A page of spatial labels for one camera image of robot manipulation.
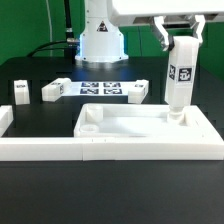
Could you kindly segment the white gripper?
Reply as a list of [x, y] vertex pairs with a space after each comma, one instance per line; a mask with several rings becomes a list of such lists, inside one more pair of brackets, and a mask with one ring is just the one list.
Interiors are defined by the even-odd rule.
[[163, 51], [174, 48], [174, 38], [164, 28], [162, 16], [189, 16], [193, 37], [203, 43], [205, 19], [224, 22], [224, 0], [109, 0], [109, 21], [115, 26], [140, 24], [140, 18], [153, 18], [152, 31]]

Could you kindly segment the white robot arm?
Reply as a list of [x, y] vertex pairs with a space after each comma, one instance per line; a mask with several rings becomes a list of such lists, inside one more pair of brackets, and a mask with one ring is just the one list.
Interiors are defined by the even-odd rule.
[[205, 21], [224, 21], [224, 0], [84, 0], [85, 29], [77, 60], [113, 63], [127, 60], [123, 26], [149, 25], [164, 51], [174, 47], [164, 25], [188, 25], [202, 43]]

